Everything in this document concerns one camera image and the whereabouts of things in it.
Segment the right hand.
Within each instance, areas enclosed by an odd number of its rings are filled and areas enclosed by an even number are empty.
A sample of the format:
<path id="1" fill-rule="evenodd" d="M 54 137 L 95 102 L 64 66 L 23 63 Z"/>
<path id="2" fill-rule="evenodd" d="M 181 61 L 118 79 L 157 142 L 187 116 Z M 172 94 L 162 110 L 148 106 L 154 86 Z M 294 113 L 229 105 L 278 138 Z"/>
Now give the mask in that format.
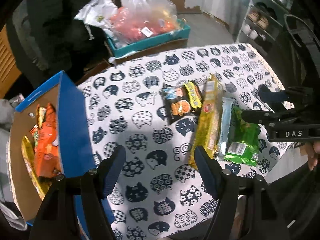
<path id="1" fill-rule="evenodd" d="M 313 143 L 307 142 L 305 150 L 308 155 L 308 167 L 312 171 L 318 164 L 318 156 L 320 153 L 320 142 L 316 141 Z"/>

